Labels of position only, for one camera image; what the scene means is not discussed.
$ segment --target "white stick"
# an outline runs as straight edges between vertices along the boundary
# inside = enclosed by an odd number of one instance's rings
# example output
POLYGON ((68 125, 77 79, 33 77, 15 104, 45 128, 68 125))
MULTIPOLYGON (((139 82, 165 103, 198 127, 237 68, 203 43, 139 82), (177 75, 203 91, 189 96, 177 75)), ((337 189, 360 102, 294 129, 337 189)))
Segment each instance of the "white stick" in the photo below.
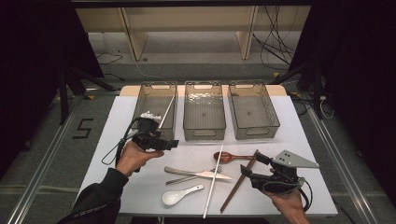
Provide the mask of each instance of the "white stick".
POLYGON ((220 157, 221 157, 222 147, 223 147, 223 145, 221 145, 221 149, 220 149, 220 153, 219 153, 219 157, 218 157, 218 162, 216 164, 215 175, 213 176, 213 179, 212 179, 212 186, 210 186, 209 196, 207 196, 206 206, 205 206, 205 211, 204 211, 204 218, 206 218, 207 208, 209 207, 209 202, 210 202, 210 196, 212 195, 213 185, 215 184, 216 175, 218 173, 218 167, 219 167, 219 161, 220 161, 220 157))
POLYGON ((159 130, 160 130, 161 127, 163 126, 163 122, 165 121, 166 116, 168 115, 169 109, 171 108, 171 105, 172 105, 172 102, 173 102, 174 99, 175 99, 175 95, 172 97, 171 103, 169 103, 169 106, 168 106, 168 108, 166 109, 165 114, 163 115, 163 120, 161 121, 160 126, 158 126, 158 129, 159 129, 159 130))

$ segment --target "storage bin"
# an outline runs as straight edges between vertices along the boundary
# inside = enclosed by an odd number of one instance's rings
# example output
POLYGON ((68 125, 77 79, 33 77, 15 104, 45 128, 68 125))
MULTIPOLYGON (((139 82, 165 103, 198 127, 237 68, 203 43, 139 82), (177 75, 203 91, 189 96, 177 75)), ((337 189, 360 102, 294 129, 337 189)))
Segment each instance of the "storage bin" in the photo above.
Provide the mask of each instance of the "storage bin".
POLYGON ((134 118, 148 112, 155 116, 161 116, 163 126, 161 139, 170 140, 175 138, 176 111, 177 111, 177 83, 176 82, 143 82, 137 97, 134 118))
POLYGON ((183 129, 186 141, 223 140, 225 114, 219 81, 187 81, 183 129))
POLYGON ((237 140, 274 138, 280 123, 261 80, 231 81, 228 98, 237 140))

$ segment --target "kitchen knife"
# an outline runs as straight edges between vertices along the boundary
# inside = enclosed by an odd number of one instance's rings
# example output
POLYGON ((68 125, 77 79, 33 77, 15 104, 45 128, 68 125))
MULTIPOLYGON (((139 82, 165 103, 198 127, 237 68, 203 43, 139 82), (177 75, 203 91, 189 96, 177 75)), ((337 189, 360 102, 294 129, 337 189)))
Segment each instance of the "kitchen knife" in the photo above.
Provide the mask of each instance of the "kitchen knife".
MULTIPOLYGON (((215 173, 210 172, 210 171, 190 172, 190 171, 182 171, 182 170, 174 169, 169 166, 165 166, 164 170, 167 173, 176 174, 176 175, 195 175, 195 176, 207 177, 207 178, 213 178, 213 176, 215 175, 215 173)), ((218 179, 232 179, 231 177, 229 177, 227 175, 222 175, 222 174, 217 174, 216 178, 218 178, 218 179)))

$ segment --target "handle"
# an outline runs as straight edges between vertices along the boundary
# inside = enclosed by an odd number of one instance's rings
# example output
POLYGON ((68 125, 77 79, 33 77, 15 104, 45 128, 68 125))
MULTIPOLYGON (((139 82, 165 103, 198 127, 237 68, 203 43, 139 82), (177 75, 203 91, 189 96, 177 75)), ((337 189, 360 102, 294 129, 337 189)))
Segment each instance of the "handle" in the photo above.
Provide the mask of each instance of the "handle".
POLYGON ((180 179, 175 179, 175 180, 169 180, 169 181, 167 181, 165 184, 166 184, 166 186, 170 186, 170 185, 175 185, 175 184, 178 184, 178 183, 181 183, 181 182, 184 182, 184 181, 188 181, 188 180, 192 180, 192 179, 196 179, 196 178, 198 178, 198 176, 187 176, 187 177, 183 177, 183 178, 180 178, 180 179))
POLYGON ((250 160, 251 156, 233 156, 234 159, 250 160))
POLYGON ((164 170, 167 173, 177 174, 177 175, 195 175, 195 172, 182 171, 182 170, 174 169, 169 166, 165 166, 164 170))
POLYGON ((191 193, 191 192, 194 192, 194 191, 200 190, 200 189, 204 189, 204 188, 205 188, 204 185, 197 185, 197 186, 194 186, 194 187, 192 187, 192 188, 185 189, 184 192, 185 192, 186 194, 189 194, 189 193, 191 193))

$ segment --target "person's right hand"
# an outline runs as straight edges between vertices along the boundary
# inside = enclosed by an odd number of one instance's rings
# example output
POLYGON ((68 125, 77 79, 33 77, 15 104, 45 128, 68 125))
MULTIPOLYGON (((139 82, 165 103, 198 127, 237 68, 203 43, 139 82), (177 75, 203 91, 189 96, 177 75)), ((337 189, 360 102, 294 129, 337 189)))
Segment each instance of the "person's right hand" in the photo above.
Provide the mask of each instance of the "person's right hand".
POLYGON ((126 177, 129 177, 135 170, 144 166, 150 159, 161 156, 163 156, 163 151, 145 151, 135 142, 129 141, 122 149, 120 161, 116 169, 126 177))
POLYGON ((303 209, 300 191, 295 189, 288 194, 274 194, 265 190, 261 192, 271 198, 274 206, 289 223, 309 223, 303 209))

